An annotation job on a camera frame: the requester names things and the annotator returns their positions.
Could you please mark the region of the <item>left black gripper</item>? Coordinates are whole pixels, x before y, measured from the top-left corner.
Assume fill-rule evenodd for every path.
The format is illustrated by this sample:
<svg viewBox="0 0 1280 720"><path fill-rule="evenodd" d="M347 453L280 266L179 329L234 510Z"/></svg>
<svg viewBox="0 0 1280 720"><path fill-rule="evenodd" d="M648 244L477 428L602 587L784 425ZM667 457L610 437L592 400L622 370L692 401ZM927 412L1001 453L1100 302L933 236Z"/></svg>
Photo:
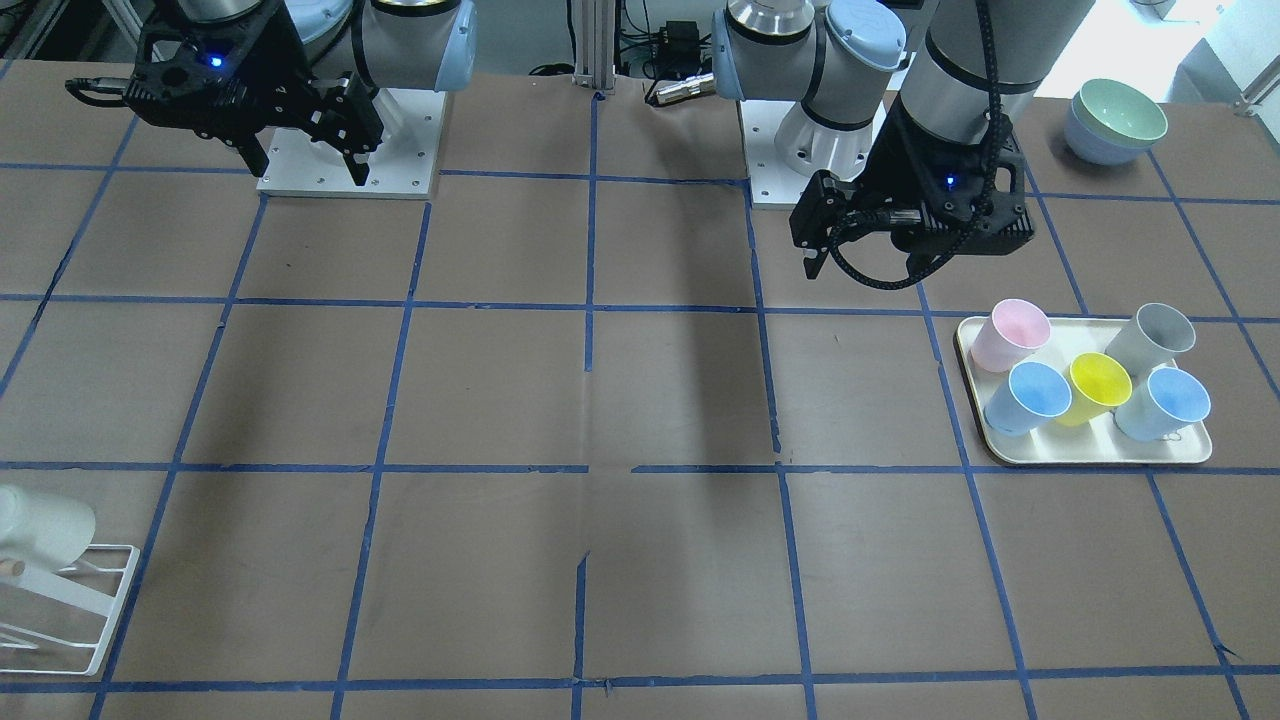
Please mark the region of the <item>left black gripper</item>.
<svg viewBox="0 0 1280 720"><path fill-rule="evenodd" d="M842 232L844 242L887 231L902 252L940 256L979 209L980 219L959 252L1018 251L1034 237L1036 227L1027 210L1025 158L1009 118L1000 141L992 156L984 137L974 145L937 138L910 118L901 100L893 100L850 200L845 181L817 170L791 210L788 229L794 247L803 250L805 277L815 281L820 274L828 256L824 247L845 208L870 220Z"/></svg>

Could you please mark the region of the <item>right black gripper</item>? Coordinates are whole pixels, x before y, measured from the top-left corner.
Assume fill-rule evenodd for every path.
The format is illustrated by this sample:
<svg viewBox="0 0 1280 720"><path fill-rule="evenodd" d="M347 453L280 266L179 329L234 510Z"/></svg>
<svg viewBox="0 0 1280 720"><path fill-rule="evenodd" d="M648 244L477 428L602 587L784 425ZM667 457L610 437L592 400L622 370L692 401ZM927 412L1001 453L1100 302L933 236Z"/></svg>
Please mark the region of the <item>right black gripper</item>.
<svg viewBox="0 0 1280 720"><path fill-rule="evenodd" d="M306 129L339 152L357 187L384 132L378 91L358 73L319 79L283 1L156 1L128 76L67 81L84 105L228 141L255 178L270 164L262 129Z"/></svg>

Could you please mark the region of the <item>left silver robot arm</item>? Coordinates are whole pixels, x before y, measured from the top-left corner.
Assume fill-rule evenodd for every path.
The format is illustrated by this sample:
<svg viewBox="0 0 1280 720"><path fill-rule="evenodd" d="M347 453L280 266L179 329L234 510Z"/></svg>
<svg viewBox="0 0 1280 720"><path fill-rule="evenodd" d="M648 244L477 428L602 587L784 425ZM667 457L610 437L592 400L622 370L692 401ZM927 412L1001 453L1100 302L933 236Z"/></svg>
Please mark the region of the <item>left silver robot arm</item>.
<svg viewBox="0 0 1280 720"><path fill-rule="evenodd" d="M833 263L904 290L957 255L1006 256L1036 228L1012 124L1089 1L942 1L913 47L879 1L728 1L719 96L790 101L778 147L808 177L788 217L808 279Z"/></svg>

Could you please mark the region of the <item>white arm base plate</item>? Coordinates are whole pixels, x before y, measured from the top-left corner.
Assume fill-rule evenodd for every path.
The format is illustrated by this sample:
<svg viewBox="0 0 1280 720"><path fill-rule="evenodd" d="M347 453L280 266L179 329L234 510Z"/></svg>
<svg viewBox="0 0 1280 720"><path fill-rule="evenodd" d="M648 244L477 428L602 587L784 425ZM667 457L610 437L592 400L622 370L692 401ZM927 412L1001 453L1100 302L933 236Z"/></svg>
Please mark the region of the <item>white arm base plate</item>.
<svg viewBox="0 0 1280 720"><path fill-rule="evenodd" d="M268 196L316 199L431 197L445 109L452 95L416 88L384 88L374 108L383 140L367 155L369 177L356 184L337 150L312 143L301 129L274 131L269 167L256 190Z"/></svg>
<svg viewBox="0 0 1280 720"><path fill-rule="evenodd" d="M818 170L855 179L886 119L881 105L869 124L836 131L815 123L800 102L748 100L739 110L751 201L764 209L794 208Z"/></svg>

